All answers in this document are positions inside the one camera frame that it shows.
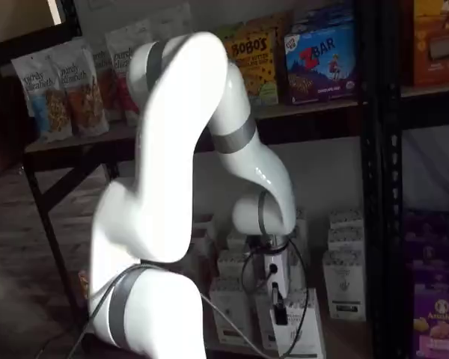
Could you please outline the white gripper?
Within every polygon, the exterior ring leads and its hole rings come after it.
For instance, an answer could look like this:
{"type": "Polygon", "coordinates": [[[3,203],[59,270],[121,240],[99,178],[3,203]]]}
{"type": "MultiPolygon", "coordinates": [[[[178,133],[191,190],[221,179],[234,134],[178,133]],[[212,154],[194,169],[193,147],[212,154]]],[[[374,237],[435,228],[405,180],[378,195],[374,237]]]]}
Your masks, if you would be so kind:
{"type": "Polygon", "coordinates": [[[284,299],[290,287],[288,253],[264,256],[266,288],[272,298],[272,312],[276,325],[287,324],[287,310],[284,299]]]}

